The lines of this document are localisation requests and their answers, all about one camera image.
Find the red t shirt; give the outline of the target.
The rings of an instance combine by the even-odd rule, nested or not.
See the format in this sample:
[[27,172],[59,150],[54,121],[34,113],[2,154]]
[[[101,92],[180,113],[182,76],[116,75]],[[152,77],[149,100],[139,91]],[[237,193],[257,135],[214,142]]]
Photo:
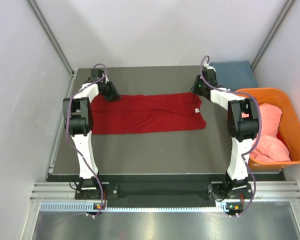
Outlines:
[[97,96],[91,103],[94,135],[202,130],[201,99],[191,93],[123,95],[117,101]]

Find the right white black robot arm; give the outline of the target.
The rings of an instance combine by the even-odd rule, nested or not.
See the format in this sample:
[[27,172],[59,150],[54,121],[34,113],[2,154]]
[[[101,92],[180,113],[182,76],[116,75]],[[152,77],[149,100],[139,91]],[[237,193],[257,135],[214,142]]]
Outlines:
[[247,93],[220,87],[216,70],[205,65],[191,92],[227,110],[226,125],[232,140],[230,164],[223,181],[223,194],[235,198],[248,188],[248,158],[260,130],[257,102]]

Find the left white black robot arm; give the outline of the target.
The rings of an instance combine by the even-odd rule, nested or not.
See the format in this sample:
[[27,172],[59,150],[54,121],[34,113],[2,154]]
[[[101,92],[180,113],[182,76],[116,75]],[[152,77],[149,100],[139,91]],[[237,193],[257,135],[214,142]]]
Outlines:
[[62,101],[65,139],[74,149],[79,163],[79,180],[75,189],[75,198],[79,200],[105,199],[92,147],[94,120],[91,103],[98,96],[108,102],[121,98],[108,79],[108,71],[103,64],[95,65],[80,89]]

